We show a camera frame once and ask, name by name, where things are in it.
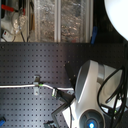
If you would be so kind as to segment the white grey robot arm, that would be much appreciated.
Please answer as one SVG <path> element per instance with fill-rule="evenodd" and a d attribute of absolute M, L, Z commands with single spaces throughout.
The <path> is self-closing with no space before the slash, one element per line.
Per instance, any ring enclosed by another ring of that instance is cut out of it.
<path fill-rule="evenodd" d="M 72 84 L 72 95 L 53 89 L 53 96 L 64 104 L 51 113 L 53 120 L 45 123 L 45 128 L 60 128 L 56 119 L 59 112 L 69 128 L 105 128 L 106 116 L 110 128 L 118 126 L 128 99 L 126 66 L 115 69 L 89 60 L 80 67 Z"/>

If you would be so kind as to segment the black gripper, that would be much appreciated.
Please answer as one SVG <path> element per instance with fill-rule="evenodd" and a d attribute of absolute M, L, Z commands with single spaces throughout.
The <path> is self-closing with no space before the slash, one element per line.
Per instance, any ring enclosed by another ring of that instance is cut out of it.
<path fill-rule="evenodd" d="M 56 115 L 61 112 L 62 110 L 66 108 L 70 108 L 70 105 L 74 99 L 73 95 L 70 95 L 68 93 L 65 93 L 57 88 L 54 88 L 52 91 L 52 96 L 55 99 L 59 99 L 63 102 L 63 105 L 61 105 L 59 108 L 57 108 L 55 111 L 51 113 L 51 116 L 53 118 L 53 121 L 48 121 L 44 123 L 44 128 L 56 128 L 54 123 L 56 124 L 57 128 L 60 128 L 59 123 L 57 121 Z"/>

